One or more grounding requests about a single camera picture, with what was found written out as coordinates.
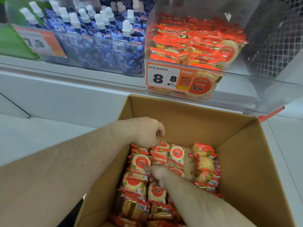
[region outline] metal grid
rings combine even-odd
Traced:
[[[275,79],[303,48],[303,0],[262,0],[245,33],[252,74]]]

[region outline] cardboard box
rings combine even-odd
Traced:
[[[165,126],[164,141],[213,146],[222,169],[220,187],[230,203],[257,226],[295,226],[262,127],[253,116],[131,95],[119,119],[148,116]],[[130,146],[86,195],[76,227],[107,223]]]

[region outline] clear plastic display bin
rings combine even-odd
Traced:
[[[55,31],[52,33],[67,58],[41,54],[44,61],[144,76],[144,45]]]
[[[146,91],[255,115],[278,110],[303,95],[302,8],[298,0],[158,0],[146,33]],[[249,43],[222,71],[151,60],[162,13],[218,17],[243,28]]]

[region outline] human arm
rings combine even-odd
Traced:
[[[255,226],[229,203],[186,181],[165,166],[145,167],[165,189],[188,227]]]
[[[0,226],[56,227],[130,143],[153,147],[157,120],[112,122],[0,167]]]

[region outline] red circular label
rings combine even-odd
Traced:
[[[211,89],[211,81],[205,77],[197,77],[189,89],[189,92],[195,95],[207,93]]]
[[[179,169],[177,169],[177,168],[171,168],[171,171],[174,172],[174,173],[176,173],[176,174],[178,174],[178,175],[180,175],[180,176],[182,176],[182,172]]]
[[[128,184],[130,184],[131,186],[136,186],[140,183],[139,180],[133,179],[133,178],[127,178],[126,179]]]
[[[163,190],[160,187],[156,187],[154,185],[151,186],[151,192],[156,197],[161,197],[163,195]]]
[[[175,148],[175,149],[173,149],[172,154],[176,158],[180,159],[183,156],[183,151],[180,148]]]
[[[149,165],[149,161],[146,157],[138,157],[136,159],[136,165],[139,168],[143,168],[144,165],[147,165],[147,166]]]
[[[160,141],[160,146],[161,146],[161,147],[168,147],[168,144],[165,143],[165,142]]]
[[[228,55],[226,61],[230,61],[235,54],[235,49],[231,46],[225,46],[220,49],[220,52]]]

